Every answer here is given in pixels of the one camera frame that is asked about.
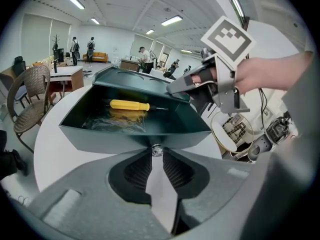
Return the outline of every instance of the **round white table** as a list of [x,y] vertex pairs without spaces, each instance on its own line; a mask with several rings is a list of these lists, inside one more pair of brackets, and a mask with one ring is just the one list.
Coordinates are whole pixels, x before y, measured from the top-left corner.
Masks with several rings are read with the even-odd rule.
[[[90,85],[82,87],[65,96],[50,110],[42,122],[35,141],[33,159],[35,179],[40,192],[80,165],[117,155],[77,150],[59,128],[66,114],[90,87]],[[212,134],[198,145],[184,150],[221,159],[218,144]]]

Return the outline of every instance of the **fluorescent light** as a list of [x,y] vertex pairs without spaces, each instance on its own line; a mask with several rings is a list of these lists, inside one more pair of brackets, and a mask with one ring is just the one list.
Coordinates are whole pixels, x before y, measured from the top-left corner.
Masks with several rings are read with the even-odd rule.
[[92,20],[95,24],[100,25],[100,23],[99,23],[95,18],[91,18],[91,20]]
[[79,0],[70,0],[72,3],[74,3],[79,9],[84,10],[85,7],[80,3]]
[[181,52],[183,52],[183,53],[187,53],[187,54],[192,54],[193,52],[192,51],[190,51],[190,50],[181,50]]
[[179,21],[182,21],[182,17],[177,15],[173,18],[170,18],[168,20],[166,20],[165,22],[162,22],[161,25],[162,26],[168,26],[169,24],[172,24],[172,23],[175,23],[175,22],[179,22]]
[[146,34],[149,35],[151,34],[152,32],[155,32],[153,29],[150,29]]
[[238,0],[232,0],[232,2],[234,4],[236,10],[238,11],[239,15],[241,17],[244,17],[245,15],[244,15],[244,12],[242,11],[241,7],[240,7],[239,1]]

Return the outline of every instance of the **white floor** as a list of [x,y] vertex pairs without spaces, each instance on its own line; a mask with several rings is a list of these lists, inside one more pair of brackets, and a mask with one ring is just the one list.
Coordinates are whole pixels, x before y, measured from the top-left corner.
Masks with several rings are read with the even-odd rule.
[[[78,61],[78,66],[83,66],[84,71],[92,71],[90,76],[86,76],[84,78],[84,85],[92,84],[92,76],[103,69],[105,69],[108,64],[102,62],[93,62],[91,63],[91,67],[89,63]],[[60,99],[60,96],[57,95],[58,98],[54,100],[57,102]],[[16,112],[19,113],[23,110],[23,107],[20,103],[15,105]],[[5,149],[11,151],[13,149],[17,150],[21,155],[22,159],[27,163],[29,168],[29,175],[23,176],[20,171],[10,176],[7,176],[3,180],[1,180],[1,185],[4,190],[8,191],[8,195],[12,198],[18,200],[19,202],[23,202],[24,205],[28,205],[32,199],[39,194],[39,189],[36,183],[35,172],[34,172],[34,156],[33,154],[26,149],[16,137],[13,130],[13,122],[11,121],[10,116],[7,114],[4,118],[3,122],[0,123],[0,130],[4,130],[7,133],[7,144]],[[23,141],[30,146],[32,149],[35,147],[35,142],[37,138],[37,134],[39,131],[39,126],[36,125],[26,133],[22,135]]]

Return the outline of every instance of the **white ceiling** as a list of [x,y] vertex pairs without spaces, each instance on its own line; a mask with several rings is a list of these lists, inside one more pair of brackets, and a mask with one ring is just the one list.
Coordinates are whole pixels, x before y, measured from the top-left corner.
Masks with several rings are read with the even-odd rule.
[[245,14],[281,31],[299,51],[303,51],[307,28],[304,20],[288,0],[239,0]]
[[[77,18],[82,24],[94,23],[95,17],[102,25],[122,28],[145,34],[178,49],[200,51],[205,45],[203,34],[222,15],[219,5],[206,0],[79,0],[85,10],[78,9],[69,0],[36,0],[62,10]],[[183,20],[168,26],[161,23],[180,15]]]

